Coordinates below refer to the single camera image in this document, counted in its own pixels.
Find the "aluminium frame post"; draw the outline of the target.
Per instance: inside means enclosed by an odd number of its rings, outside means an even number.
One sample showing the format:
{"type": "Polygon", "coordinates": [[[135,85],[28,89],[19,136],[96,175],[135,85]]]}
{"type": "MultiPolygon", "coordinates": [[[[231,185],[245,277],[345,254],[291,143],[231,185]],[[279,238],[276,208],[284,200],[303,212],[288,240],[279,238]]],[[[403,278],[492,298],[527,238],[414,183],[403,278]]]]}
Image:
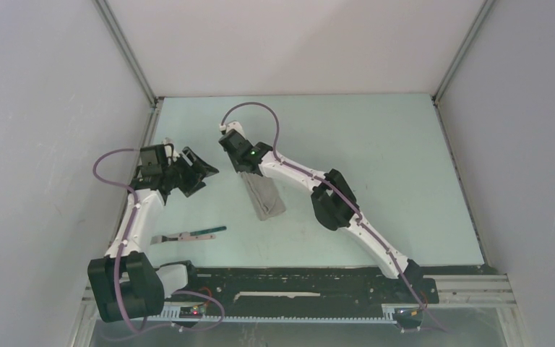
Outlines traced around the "aluminium frame post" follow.
{"type": "Polygon", "coordinates": [[[439,86],[437,87],[435,93],[433,94],[432,100],[435,106],[441,103],[442,98],[450,87],[455,75],[460,68],[460,65],[464,61],[466,55],[468,54],[471,46],[478,37],[479,32],[484,26],[487,17],[490,15],[492,9],[495,7],[497,0],[484,0],[480,9],[478,10],[474,20],[472,21],[468,31],[465,34],[461,44],[459,45],[456,54],[451,60],[447,71],[444,73],[439,86]]]}
{"type": "Polygon", "coordinates": [[[93,0],[93,4],[95,5],[98,14],[101,16],[102,20],[104,21],[111,37],[113,38],[118,50],[121,52],[121,55],[124,58],[125,63],[130,68],[132,74],[134,75],[135,80],[137,81],[138,85],[141,87],[142,92],[147,99],[148,103],[151,107],[156,107],[158,103],[158,96],[155,94],[153,89],[150,86],[150,83],[143,72],[143,69],[122,29],[121,25],[119,24],[116,15],[109,4],[109,1],[106,0],[93,0]]]}

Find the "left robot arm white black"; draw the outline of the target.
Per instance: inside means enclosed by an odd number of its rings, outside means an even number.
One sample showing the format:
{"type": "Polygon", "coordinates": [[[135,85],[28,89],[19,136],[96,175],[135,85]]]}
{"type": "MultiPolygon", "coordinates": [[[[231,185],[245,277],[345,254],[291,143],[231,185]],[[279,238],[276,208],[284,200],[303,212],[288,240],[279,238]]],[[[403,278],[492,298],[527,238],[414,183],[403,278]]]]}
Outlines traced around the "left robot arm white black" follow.
{"type": "Polygon", "coordinates": [[[142,147],[140,163],[128,184],[126,209],[106,253],[90,261],[87,274],[104,322],[130,322],[163,311],[173,294],[191,301],[199,292],[197,270],[189,260],[153,265],[148,253],[162,236],[155,225],[173,190],[190,197],[205,187],[218,170],[190,148],[177,150],[167,142],[142,147]]]}

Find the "left aluminium frame post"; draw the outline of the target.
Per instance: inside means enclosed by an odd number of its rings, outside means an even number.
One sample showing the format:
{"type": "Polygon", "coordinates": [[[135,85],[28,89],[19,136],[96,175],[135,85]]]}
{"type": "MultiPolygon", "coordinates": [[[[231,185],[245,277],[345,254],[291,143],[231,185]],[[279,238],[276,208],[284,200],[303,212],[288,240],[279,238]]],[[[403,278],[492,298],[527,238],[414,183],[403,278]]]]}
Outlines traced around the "left aluminium frame post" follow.
{"type": "Polygon", "coordinates": [[[142,92],[147,99],[148,103],[151,107],[156,107],[158,103],[158,96],[155,94],[153,89],[150,86],[150,83],[143,72],[143,69],[122,29],[121,25],[119,24],[116,15],[109,4],[109,1],[106,0],[93,0],[93,4],[95,5],[98,14],[101,16],[102,20],[104,21],[111,37],[113,38],[118,50],[121,52],[121,55],[124,58],[125,63],[130,68],[132,74],[134,75],[135,80],[137,81],[138,85],[141,87],[142,92]]]}

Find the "grey cloth napkin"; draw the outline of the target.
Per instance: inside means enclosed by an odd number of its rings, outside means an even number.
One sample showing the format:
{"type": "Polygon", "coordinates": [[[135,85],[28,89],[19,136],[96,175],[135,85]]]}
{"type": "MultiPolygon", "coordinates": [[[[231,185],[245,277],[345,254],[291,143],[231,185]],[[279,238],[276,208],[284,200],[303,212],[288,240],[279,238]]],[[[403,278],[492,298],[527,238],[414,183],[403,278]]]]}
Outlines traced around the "grey cloth napkin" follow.
{"type": "Polygon", "coordinates": [[[252,173],[240,173],[252,207],[260,221],[277,217],[286,211],[275,182],[271,178],[252,173]]]}

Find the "left white base arm link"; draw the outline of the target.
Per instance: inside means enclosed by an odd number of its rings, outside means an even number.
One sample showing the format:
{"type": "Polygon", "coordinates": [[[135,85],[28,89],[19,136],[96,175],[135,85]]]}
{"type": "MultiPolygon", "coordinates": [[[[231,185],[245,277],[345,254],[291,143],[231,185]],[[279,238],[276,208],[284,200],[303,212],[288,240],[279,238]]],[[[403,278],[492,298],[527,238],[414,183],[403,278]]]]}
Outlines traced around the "left white base arm link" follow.
{"type": "Polygon", "coordinates": [[[190,261],[165,264],[156,273],[163,285],[166,299],[174,292],[186,288],[197,277],[197,269],[190,261]]]}

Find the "right aluminium frame post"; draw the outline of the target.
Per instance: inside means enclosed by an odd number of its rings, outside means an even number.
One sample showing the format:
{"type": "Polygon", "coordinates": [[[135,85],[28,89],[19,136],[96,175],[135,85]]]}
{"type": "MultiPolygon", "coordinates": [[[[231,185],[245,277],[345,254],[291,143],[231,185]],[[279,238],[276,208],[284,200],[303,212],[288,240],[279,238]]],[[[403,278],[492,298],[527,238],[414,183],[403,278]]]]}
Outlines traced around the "right aluminium frame post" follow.
{"type": "Polygon", "coordinates": [[[441,103],[442,98],[450,87],[455,75],[460,68],[460,65],[464,61],[466,55],[468,54],[471,46],[478,37],[479,32],[484,26],[487,17],[490,15],[492,9],[495,7],[497,0],[484,0],[480,9],[478,10],[474,20],[472,21],[468,31],[465,34],[461,44],[459,45],[456,54],[451,60],[447,71],[444,73],[439,86],[437,87],[435,93],[433,94],[432,100],[435,106],[441,103]]]}

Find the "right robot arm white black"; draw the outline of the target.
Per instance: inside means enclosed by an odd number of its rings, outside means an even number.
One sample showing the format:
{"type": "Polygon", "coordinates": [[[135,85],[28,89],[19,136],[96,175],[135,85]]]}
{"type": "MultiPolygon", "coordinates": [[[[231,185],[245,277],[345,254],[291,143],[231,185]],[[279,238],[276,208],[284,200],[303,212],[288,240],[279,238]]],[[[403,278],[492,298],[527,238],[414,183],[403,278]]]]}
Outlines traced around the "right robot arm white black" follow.
{"type": "Polygon", "coordinates": [[[349,235],[374,260],[382,275],[394,279],[391,291],[398,301],[409,302],[419,295],[422,267],[371,225],[338,170],[317,171],[289,161],[266,143],[253,145],[237,129],[223,127],[221,133],[220,145],[235,171],[250,180],[253,193],[260,193],[264,184],[270,191],[277,181],[305,192],[321,226],[349,235]]]}

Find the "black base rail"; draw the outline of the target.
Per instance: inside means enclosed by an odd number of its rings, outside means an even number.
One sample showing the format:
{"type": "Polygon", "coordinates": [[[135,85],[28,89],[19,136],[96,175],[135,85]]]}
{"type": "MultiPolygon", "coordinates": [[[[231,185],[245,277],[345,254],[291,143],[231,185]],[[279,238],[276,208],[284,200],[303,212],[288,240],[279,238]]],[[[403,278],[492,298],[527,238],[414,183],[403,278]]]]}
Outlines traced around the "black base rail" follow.
{"type": "Polygon", "coordinates": [[[407,288],[376,267],[199,267],[185,291],[167,301],[183,303],[193,300],[191,292],[205,294],[226,316],[379,317],[386,305],[439,303],[433,279],[407,288]]]}

